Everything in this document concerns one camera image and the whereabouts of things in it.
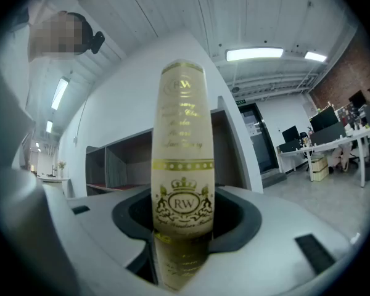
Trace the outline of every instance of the concrete floor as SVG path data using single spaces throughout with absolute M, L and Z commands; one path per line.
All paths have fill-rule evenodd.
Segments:
M 349 239 L 366 234 L 370 226 L 370 181 L 360 187 L 360 171 L 351 165 L 346 173 L 334 172 L 311 182 L 303 166 L 288 179 L 263 190 L 267 196 L 299 204 Z

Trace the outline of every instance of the white ceiling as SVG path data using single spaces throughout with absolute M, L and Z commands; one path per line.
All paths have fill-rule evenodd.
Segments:
M 106 42 L 97 55 L 48 63 L 46 90 L 35 113 L 41 134 L 47 118 L 59 137 L 72 116 L 112 67 L 145 43 L 189 30 L 218 67 L 235 100 L 256 101 L 306 93 L 335 64 L 358 22 L 342 0 L 44 0 L 52 10 L 83 14 Z M 280 59 L 227 62 L 228 49 L 273 46 Z M 303 58 L 306 51 L 327 56 L 325 63 Z M 71 77 L 59 109 L 51 102 L 61 76 Z

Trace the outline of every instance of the ceiling light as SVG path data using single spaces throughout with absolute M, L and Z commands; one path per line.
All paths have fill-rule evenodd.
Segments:
M 314 52 L 307 52 L 304 58 L 316 60 L 318 62 L 324 62 L 327 57 L 323 55 L 315 54 Z
M 62 96 L 64 94 L 64 91 L 67 88 L 69 79 L 66 79 L 65 77 L 61 77 L 59 80 L 59 83 L 57 84 L 56 91 L 54 94 L 54 99 L 52 100 L 52 105 L 51 107 L 54 110 L 57 110 L 60 104 L 60 100 L 62 99 Z
M 52 129 L 52 122 L 51 121 L 47 121 L 47 132 L 50 133 L 51 132 L 51 129 Z
M 284 50 L 278 47 L 258 47 L 235 49 L 226 52 L 226 60 L 231 62 L 239 59 L 249 58 L 280 58 Z

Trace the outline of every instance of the brick wall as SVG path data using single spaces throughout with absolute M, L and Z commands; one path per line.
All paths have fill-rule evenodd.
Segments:
M 354 93 L 362 90 L 370 101 L 370 42 L 360 28 L 347 49 L 325 78 L 310 92 L 315 105 L 323 108 L 329 101 L 335 109 L 349 103 Z

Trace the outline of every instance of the doorway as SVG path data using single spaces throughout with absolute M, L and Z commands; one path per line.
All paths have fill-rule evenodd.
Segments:
M 276 153 L 256 104 L 239 107 L 258 160 L 260 173 L 278 168 Z

